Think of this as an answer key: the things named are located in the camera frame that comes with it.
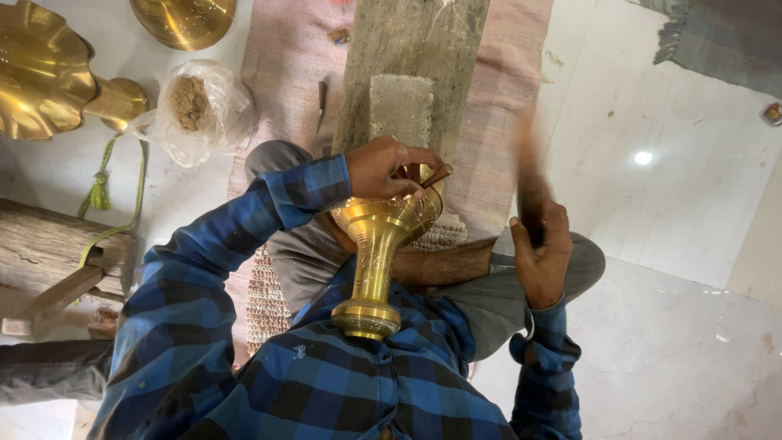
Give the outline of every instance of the grey trousers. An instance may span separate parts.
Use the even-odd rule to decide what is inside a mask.
[[[283,171],[312,160],[299,146],[268,141],[250,152],[245,162],[247,181],[264,171]],[[330,232],[331,225],[319,215],[307,225],[287,233],[275,233],[268,241],[271,266],[292,313],[298,312],[331,281],[350,257]],[[565,274],[565,300],[572,301],[603,275],[605,256],[591,240],[576,233],[573,255]],[[513,262],[510,229],[495,243],[490,273],[467,283],[444,287],[433,294],[445,296],[467,316],[475,338],[475,359],[492,355],[511,336],[530,324],[524,290],[518,284]]]
[[[0,345],[0,406],[101,400],[113,351],[103,340]]]

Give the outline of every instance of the blue plaid shirt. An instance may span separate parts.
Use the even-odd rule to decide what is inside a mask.
[[[259,176],[247,192],[178,229],[139,269],[117,333],[97,438],[581,438],[565,306],[534,312],[531,341],[511,340],[521,368],[508,423],[466,380],[475,352],[446,298],[397,283],[402,330],[383,342],[345,338],[330,320],[349,298],[354,258],[236,374],[234,305],[223,282],[280,230],[350,196],[344,156]]]

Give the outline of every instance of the brass stand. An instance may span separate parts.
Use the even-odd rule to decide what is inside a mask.
[[[421,166],[421,177],[432,170]],[[424,235],[443,212],[443,184],[427,188],[424,198],[388,201],[351,198],[332,210],[337,225],[356,242],[356,276],[351,299],[332,311],[332,322],[346,336],[378,341],[399,331],[402,319],[388,304],[396,250]]]
[[[99,95],[82,112],[100,117],[103,124],[117,132],[124,132],[127,124],[139,114],[154,108],[155,100],[138,82],[126,78],[107,81],[93,75]]]
[[[131,0],[142,26],[178,50],[201,50],[223,38],[234,21],[236,0]]]
[[[123,132],[155,108],[149,92],[125,78],[92,74],[92,46],[64,18],[28,0],[0,5],[0,132],[48,141],[99,116]]]

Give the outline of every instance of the plastic bag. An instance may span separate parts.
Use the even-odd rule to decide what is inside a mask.
[[[170,95],[181,77],[203,80],[210,107],[195,123],[196,131],[181,126]],[[149,126],[147,135],[141,129]],[[191,60],[175,67],[160,82],[158,107],[136,117],[126,133],[162,146],[178,164],[189,168],[202,164],[212,153],[236,154],[253,140],[258,118],[253,96],[234,74],[213,60]]]

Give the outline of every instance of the man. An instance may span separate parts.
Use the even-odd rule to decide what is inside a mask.
[[[331,310],[352,293],[355,258],[313,218],[349,197],[419,197],[416,182],[392,178],[399,166],[418,163],[443,165],[431,150],[391,136],[316,161],[287,142],[258,146],[247,160],[253,181],[245,195],[145,256],[91,435],[580,438],[570,372],[580,349],[565,335],[565,301],[600,278],[604,260],[583,237],[574,235],[574,246],[565,209],[547,197],[545,242],[536,251],[512,219],[515,258],[493,253],[491,242],[398,253],[398,280],[447,286],[430,297],[392,282],[397,334],[350,338],[331,324]],[[267,240],[295,319],[232,374],[235,314],[223,281]],[[532,321],[526,340],[517,332]],[[511,336],[511,354],[524,366],[508,423],[465,378],[469,362]]]

